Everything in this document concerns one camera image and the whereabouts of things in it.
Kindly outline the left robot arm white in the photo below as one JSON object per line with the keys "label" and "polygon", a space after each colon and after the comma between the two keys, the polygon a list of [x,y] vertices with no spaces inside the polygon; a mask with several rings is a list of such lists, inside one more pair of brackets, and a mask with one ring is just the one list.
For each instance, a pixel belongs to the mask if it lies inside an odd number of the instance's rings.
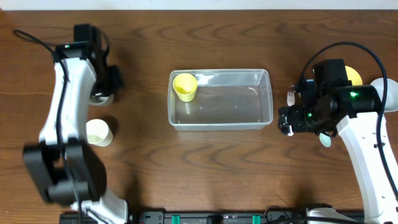
{"label": "left robot arm white", "polygon": [[109,79],[106,51],[88,41],[58,45],[53,53],[55,89],[39,142],[22,158],[48,203],[71,206],[98,223],[127,223],[127,202],[107,188],[106,168],[86,134],[89,101],[96,84]]}

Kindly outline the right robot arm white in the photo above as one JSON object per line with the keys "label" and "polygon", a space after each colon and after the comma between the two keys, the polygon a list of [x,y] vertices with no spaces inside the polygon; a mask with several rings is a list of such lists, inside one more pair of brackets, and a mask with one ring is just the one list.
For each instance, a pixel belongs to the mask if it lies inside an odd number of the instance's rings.
{"label": "right robot arm white", "polygon": [[365,223],[397,223],[397,162],[379,122],[381,101],[371,85],[340,86],[310,105],[279,108],[278,128],[284,135],[333,132],[338,134],[354,167],[361,191]]}

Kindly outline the cream plastic cup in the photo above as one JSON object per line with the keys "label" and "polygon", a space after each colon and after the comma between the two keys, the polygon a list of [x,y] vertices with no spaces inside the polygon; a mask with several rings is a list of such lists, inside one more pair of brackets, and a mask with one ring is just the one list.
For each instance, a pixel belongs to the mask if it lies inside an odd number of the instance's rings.
{"label": "cream plastic cup", "polygon": [[89,144],[106,147],[113,141],[113,133],[102,119],[92,119],[86,123],[86,135]]}

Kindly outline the grey plastic cup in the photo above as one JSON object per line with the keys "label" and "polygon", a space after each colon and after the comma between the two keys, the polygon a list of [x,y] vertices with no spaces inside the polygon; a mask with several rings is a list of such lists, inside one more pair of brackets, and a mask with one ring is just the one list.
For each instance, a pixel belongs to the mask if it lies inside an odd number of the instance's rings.
{"label": "grey plastic cup", "polygon": [[88,104],[93,106],[109,106],[114,101],[114,95],[91,96]]}

